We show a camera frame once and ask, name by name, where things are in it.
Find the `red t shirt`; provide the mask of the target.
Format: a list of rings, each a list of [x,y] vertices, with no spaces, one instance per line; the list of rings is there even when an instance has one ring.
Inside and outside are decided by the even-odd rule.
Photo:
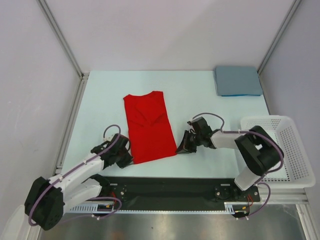
[[[162,91],[123,98],[133,162],[147,163],[176,155],[177,145]]]

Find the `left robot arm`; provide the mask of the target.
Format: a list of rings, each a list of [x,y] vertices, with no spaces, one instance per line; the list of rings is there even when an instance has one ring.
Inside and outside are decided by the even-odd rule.
[[[130,140],[116,134],[111,140],[95,146],[84,160],[69,171],[48,179],[38,177],[24,203],[29,225],[50,230],[65,213],[89,200],[112,201],[117,207],[113,213],[119,211],[122,201],[112,194],[110,181],[99,172],[113,164],[120,168],[131,164],[133,157],[129,153],[130,148]]]

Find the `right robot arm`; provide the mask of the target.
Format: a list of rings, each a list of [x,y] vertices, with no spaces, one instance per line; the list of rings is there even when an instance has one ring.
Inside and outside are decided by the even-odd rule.
[[[199,130],[186,130],[176,153],[195,153],[198,146],[240,152],[246,167],[234,179],[235,185],[230,188],[231,196],[237,201],[248,196],[250,187],[284,165],[283,151],[258,125],[247,131],[211,130],[209,126]]]

